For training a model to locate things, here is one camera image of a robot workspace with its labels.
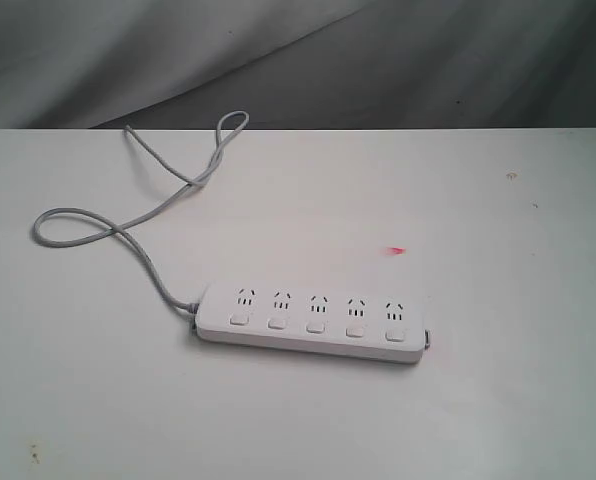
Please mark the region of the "white five-outlet power strip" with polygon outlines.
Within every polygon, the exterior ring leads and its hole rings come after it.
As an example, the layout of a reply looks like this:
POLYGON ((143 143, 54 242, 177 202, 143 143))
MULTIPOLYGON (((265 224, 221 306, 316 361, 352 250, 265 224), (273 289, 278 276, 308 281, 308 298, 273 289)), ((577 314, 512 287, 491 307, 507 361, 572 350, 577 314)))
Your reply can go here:
POLYGON ((430 346, 405 297, 338 287, 214 283, 195 314, 206 341, 416 364, 430 346))

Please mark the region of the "grey backdrop cloth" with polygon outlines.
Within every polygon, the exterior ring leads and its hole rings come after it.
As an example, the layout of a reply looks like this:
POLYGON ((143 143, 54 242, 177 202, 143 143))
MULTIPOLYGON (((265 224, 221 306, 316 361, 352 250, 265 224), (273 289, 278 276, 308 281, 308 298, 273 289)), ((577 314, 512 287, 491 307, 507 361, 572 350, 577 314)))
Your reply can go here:
POLYGON ((596 127, 596 1, 0 1, 0 128, 596 127))

